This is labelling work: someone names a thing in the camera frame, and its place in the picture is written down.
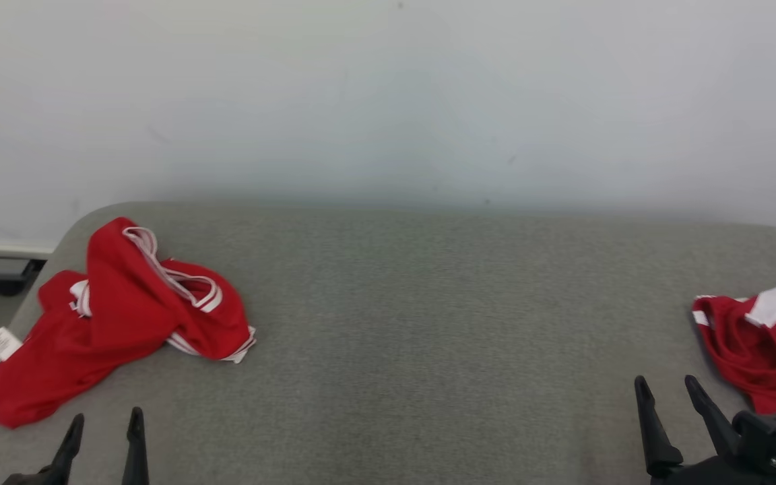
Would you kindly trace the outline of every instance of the clothing tag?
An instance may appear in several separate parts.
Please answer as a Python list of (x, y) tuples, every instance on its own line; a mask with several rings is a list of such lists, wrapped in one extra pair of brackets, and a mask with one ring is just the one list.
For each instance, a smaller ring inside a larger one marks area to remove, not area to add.
[(20, 347), (22, 342), (19, 338), (14, 337), (5, 327), (0, 328), (0, 361), (7, 361)]

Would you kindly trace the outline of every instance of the caster wheel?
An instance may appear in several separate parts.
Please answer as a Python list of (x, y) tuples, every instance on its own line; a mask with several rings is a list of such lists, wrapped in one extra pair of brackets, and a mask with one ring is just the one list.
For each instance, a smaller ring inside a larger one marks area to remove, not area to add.
[(12, 282), (11, 280), (0, 280), (1, 296), (16, 296), (26, 289), (25, 282)]

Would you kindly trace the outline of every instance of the white fabric patch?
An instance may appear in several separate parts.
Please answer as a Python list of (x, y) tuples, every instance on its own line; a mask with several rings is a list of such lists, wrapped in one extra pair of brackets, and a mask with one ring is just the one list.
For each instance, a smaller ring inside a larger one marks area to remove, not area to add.
[(693, 319), (696, 320), (698, 325), (705, 325), (707, 327), (711, 327), (711, 323), (709, 323), (708, 317), (705, 316), (705, 312), (702, 310), (694, 310)]
[(776, 325), (776, 288), (761, 292), (754, 302), (754, 307), (744, 319), (755, 326), (774, 328)]
[(19, 338), (14, 337), (5, 327), (0, 328), (0, 361), (7, 361), (20, 347), (22, 342)]

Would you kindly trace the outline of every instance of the red garment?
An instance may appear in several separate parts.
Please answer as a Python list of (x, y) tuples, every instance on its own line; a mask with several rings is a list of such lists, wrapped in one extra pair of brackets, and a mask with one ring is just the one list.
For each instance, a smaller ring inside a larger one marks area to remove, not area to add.
[(752, 298), (699, 296), (693, 315), (721, 375), (776, 412), (776, 288)]
[(117, 218), (89, 240), (87, 275), (62, 271), (40, 287), (43, 314), (0, 362), (0, 424), (46, 418), (164, 341), (240, 362), (255, 339), (234, 288), (204, 267), (159, 262), (156, 251), (150, 230)]

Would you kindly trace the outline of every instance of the white wall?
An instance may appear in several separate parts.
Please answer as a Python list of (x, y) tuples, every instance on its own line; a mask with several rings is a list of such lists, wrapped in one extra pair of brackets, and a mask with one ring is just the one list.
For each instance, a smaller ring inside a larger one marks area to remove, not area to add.
[(0, 246), (212, 195), (776, 225), (776, 2), (0, 0)]

